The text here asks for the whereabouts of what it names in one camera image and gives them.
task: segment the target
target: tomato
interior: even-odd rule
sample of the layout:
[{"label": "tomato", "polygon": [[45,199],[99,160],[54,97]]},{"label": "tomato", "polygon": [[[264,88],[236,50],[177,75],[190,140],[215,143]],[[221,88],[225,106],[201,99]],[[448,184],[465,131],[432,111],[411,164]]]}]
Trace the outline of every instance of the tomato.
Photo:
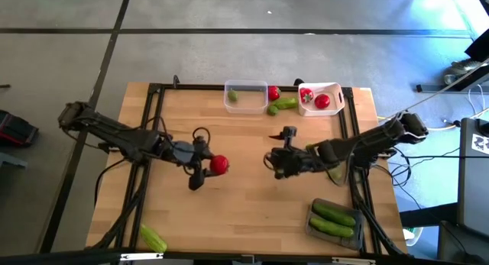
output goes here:
[{"label": "tomato", "polygon": [[222,175],[228,171],[229,161],[224,155],[215,155],[209,165],[211,171],[216,175]]},{"label": "tomato", "polygon": [[316,105],[316,107],[319,109],[324,109],[328,107],[330,102],[331,101],[329,100],[329,97],[326,94],[319,94],[316,97],[316,100],[314,100],[314,105]]},{"label": "tomato", "polygon": [[311,102],[314,99],[314,93],[311,89],[301,88],[299,94],[300,101],[304,104]]},{"label": "tomato", "polygon": [[280,89],[277,86],[268,87],[268,99],[270,101],[275,101],[280,98]]}]

